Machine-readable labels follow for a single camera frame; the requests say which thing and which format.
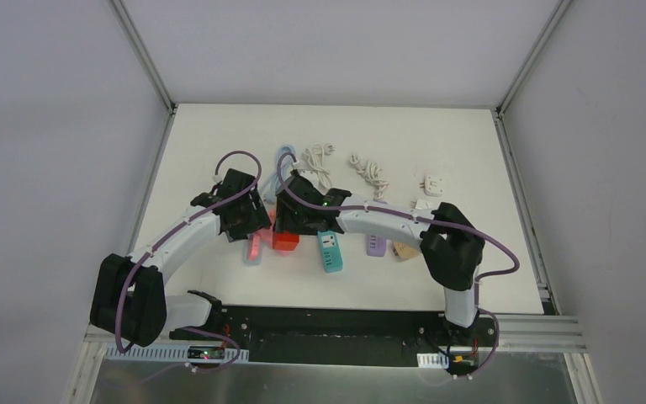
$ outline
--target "purple power strip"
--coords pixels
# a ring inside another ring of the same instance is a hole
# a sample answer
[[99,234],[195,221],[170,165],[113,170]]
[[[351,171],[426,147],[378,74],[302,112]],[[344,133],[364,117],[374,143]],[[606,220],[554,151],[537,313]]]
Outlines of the purple power strip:
[[369,257],[384,257],[388,249],[388,239],[368,235],[368,256]]

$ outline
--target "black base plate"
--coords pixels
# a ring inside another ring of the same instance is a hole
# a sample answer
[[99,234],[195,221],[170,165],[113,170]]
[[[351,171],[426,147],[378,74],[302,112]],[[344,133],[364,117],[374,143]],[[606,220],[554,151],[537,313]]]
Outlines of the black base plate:
[[[249,350],[250,362],[416,367],[417,354],[448,344],[442,313],[434,311],[358,311],[255,306],[223,306],[218,321],[201,329],[222,333]],[[453,345],[490,347],[496,337],[490,318],[480,317],[468,341]],[[206,340],[175,330],[171,339]]]

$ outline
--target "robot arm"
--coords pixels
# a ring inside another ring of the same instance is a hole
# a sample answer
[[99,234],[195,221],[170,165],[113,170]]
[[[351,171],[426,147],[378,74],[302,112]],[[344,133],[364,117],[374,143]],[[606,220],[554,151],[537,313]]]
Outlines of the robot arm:
[[190,203],[184,216],[151,243],[127,257],[110,254],[100,265],[90,322],[114,333],[119,296],[128,274],[137,272],[122,307],[123,338],[147,346],[163,332],[186,326],[202,326],[209,317],[211,296],[190,291],[165,296],[164,287],[175,271],[204,243],[225,233],[230,242],[271,226],[256,188],[226,205],[218,202],[250,187],[256,179],[230,169],[211,193],[202,193]]
[[[244,240],[254,231],[270,227],[256,188],[209,211],[217,202],[250,187],[254,180],[251,175],[230,169],[222,183],[215,185],[211,193],[195,198],[182,220],[155,241],[127,257],[110,254],[105,258],[93,297],[91,323],[114,333],[120,294],[128,274],[138,266],[132,283],[127,285],[134,289],[128,292],[122,306],[120,329],[123,338],[147,346],[163,332],[204,325],[212,302],[217,301],[215,298],[195,291],[166,297],[164,286],[208,240],[221,233],[225,233],[230,242]],[[328,230],[374,234],[418,248],[432,278],[445,289],[445,327],[450,332],[464,332],[474,325],[478,311],[474,303],[473,277],[485,243],[464,231],[423,222],[446,221],[471,227],[454,205],[442,203],[436,210],[410,210],[367,201],[341,189],[331,189],[323,195],[296,171],[285,183],[296,198],[286,190],[278,192],[275,231],[304,235]],[[309,206],[302,205],[301,200]],[[348,209],[360,205],[369,209]],[[328,210],[314,209],[321,206]]]
[[[285,185],[288,191],[282,187],[277,195],[275,231],[373,234],[416,248],[422,252],[432,278],[444,287],[447,328],[464,332],[473,326],[478,316],[474,272],[481,263],[485,241],[465,231],[424,222],[426,219],[472,227],[456,206],[441,203],[436,210],[411,210],[367,200],[342,189],[331,189],[323,195],[296,171]],[[313,209],[312,205],[326,210]]]

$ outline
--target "white power cord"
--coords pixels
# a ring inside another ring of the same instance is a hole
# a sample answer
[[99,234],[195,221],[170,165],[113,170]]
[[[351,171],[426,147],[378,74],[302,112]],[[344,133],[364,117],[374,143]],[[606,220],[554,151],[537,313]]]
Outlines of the white power cord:
[[305,149],[301,157],[309,165],[310,169],[318,175],[318,183],[324,192],[333,188],[331,172],[326,170],[323,163],[326,156],[330,156],[336,150],[333,145],[326,143],[324,146],[315,143],[308,149]]
[[376,162],[368,160],[365,165],[360,162],[360,156],[356,153],[353,153],[348,160],[353,168],[355,168],[356,173],[361,177],[365,178],[365,181],[370,185],[375,187],[374,200],[383,200],[383,195],[385,189],[388,188],[389,182],[380,178],[380,173],[383,171],[382,168],[378,167]]

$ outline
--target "black wire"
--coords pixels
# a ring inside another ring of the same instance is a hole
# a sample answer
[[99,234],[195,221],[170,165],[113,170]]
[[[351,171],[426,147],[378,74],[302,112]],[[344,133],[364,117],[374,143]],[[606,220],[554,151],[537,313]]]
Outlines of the black wire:
[[450,353],[449,351],[452,349],[452,338],[451,337],[449,338],[449,342],[447,343],[447,352],[445,352],[443,349],[440,349],[438,343],[435,343],[434,341],[432,341],[432,337],[430,336],[429,332],[425,334],[425,339],[427,340],[427,342],[430,345],[432,345],[433,348],[435,348],[438,351],[439,354],[446,356],[448,359],[450,359],[452,361],[456,360],[458,356],[461,356],[464,359],[474,357],[475,352],[472,352],[469,355],[455,355],[453,353]]

